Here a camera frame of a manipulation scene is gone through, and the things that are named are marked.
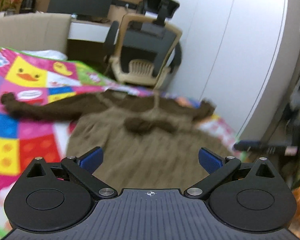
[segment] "white oval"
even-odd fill
[[[42,95],[42,91],[40,90],[27,90],[21,91],[18,93],[18,99],[29,100],[34,99]]]

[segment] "orange mustache-shaped beak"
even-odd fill
[[[37,81],[36,78],[32,77],[30,74],[20,74],[18,73],[17,76],[19,76],[20,78],[27,80],[27,81]]]

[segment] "metal screw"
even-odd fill
[[[188,188],[187,192],[191,196],[199,196],[202,194],[202,189],[197,188],[197,187],[191,187],[191,188]]]
[[[111,196],[114,193],[114,190],[112,188],[102,188],[101,190],[99,190],[99,194],[102,196]]]

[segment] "chair backrest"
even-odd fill
[[[120,57],[124,73],[129,73],[129,63],[138,59],[153,63],[152,76],[158,76],[180,40],[181,30],[169,23],[156,25],[154,20],[138,14],[123,17],[114,56]]]
[[[0,47],[66,52],[71,16],[29,13],[0,18]]]

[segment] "black circular cover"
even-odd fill
[[[215,215],[235,228],[264,232],[284,227],[296,201],[280,178],[249,176],[216,188],[209,204]]]
[[[56,178],[40,183],[38,180],[27,178],[22,187],[13,187],[5,199],[4,209],[13,226],[37,232],[56,231],[76,224],[90,211],[92,200],[83,187]]]

